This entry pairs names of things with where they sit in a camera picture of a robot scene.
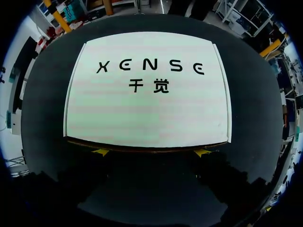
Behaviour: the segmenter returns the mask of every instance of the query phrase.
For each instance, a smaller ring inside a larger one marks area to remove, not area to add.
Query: floor
[[[171,5],[171,0],[151,0],[151,6],[142,6],[142,13],[143,14],[167,14]],[[189,17],[191,14],[191,9],[193,7],[193,3],[191,3],[186,11],[185,17]],[[137,8],[133,6],[121,6],[121,7],[114,7],[114,16],[121,16],[121,15],[129,15],[129,14],[136,14],[138,13]],[[112,16],[103,16],[100,19],[105,19]],[[232,35],[241,38],[241,36],[234,31],[232,31],[228,24],[222,23],[222,19],[215,14],[214,11],[210,11],[205,18],[204,22],[217,26]]]

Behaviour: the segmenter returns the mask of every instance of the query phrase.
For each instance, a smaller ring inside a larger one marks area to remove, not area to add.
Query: yellow pole
[[[43,2],[46,5],[46,7],[50,7],[52,4],[51,0],[43,0]],[[64,29],[64,31],[66,31],[66,33],[71,32],[71,28],[68,26],[66,21],[61,17],[61,15],[58,11],[55,11],[54,13],[52,13],[52,15],[58,21],[58,23],[61,25],[61,27]]]
[[[265,57],[268,55],[268,53],[272,52],[274,49],[276,49],[281,44],[280,40],[274,41],[270,46],[268,46],[264,51],[260,53],[262,57]]]

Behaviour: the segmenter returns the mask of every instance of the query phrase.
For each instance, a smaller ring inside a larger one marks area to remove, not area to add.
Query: metal shelving
[[[271,23],[271,18],[273,17],[273,13],[269,12],[269,10],[265,7],[265,5],[259,1],[259,0],[255,0],[256,3],[258,3],[259,5],[259,9],[257,10],[257,12],[255,13],[255,15],[251,18],[248,19],[246,16],[244,16],[241,11],[243,10],[243,8],[245,7],[245,5],[247,4],[249,0],[243,0],[242,2],[239,2],[239,0],[234,0],[233,2],[231,0],[221,0],[217,10],[216,10],[216,14],[218,14],[221,18],[222,18],[222,22],[225,21],[230,21],[229,20],[229,16],[231,15],[232,11],[236,12],[237,14],[239,14],[242,18],[244,18],[247,22],[249,22],[253,27],[255,27],[257,30],[251,34],[249,31],[245,30],[245,33],[248,34],[251,37],[255,37],[257,36],[260,31],[268,24]],[[258,15],[258,13],[265,11],[268,14],[268,18],[266,21],[263,22],[263,24],[261,26],[257,26],[255,23],[253,23],[251,20],[256,17]]]

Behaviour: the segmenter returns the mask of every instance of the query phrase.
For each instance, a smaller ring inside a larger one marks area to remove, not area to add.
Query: box
[[[133,32],[86,42],[63,118],[63,136],[92,148],[154,153],[232,139],[229,87],[216,45],[174,33]]]
[[[237,22],[233,22],[231,21],[228,24],[229,28],[234,31],[235,33],[239,34],[239,35],[243,35],[245,33],[245,29],[242,27],[242,25],[240,25]]]

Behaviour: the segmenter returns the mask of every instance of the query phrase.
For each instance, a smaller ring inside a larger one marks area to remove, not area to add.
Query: white wall
[[[47,29],[52,25],[46,20],[42,13],[38,10],[37,7],[33,8],[33,11],[28,15],[34,23],[46,34]]]
[[[3,66],[6,68],[6,72],[3,74],[3,80],[5,84],[0,84],[0,114],[6,118],[6,112],[9,107],[9,98],[12,89],[12,83],[9,83],[9,76],[14,63],[29,37],[34,40],[40,39],[40,34],[37,29],[33,27],[33,21],[27,17],[19,27],[14,40],[12,41],[9,50],[6,54]],[[0,117],[0,130],[5,125],[5,119]],[[11,129],[5,129],[0,132],[0,146],[4,158],[11,159],[22,156],[22,141],[20,135],[11,134]]]

